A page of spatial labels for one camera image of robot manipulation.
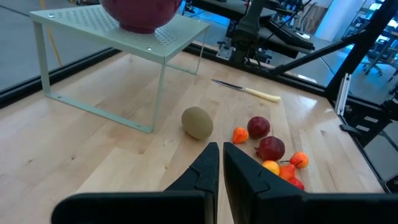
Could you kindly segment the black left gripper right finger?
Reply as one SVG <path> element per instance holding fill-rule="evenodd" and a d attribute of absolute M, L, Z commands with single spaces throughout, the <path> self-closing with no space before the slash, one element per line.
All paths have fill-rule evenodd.
<path fill-rule="evenodd" d="M 397 223 L 396 194 L 307 193 L 230 142 L 223 169 L 235 223 Z"/>

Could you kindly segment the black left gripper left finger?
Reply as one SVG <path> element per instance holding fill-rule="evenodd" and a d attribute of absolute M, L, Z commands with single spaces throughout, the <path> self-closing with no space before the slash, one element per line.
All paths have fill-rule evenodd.
<path fill-rule="evenodd" d="M 58 203 L 52 223 L 216 223 L 220 150 L 211 142 L 162 192 L 75 194 Z"/>

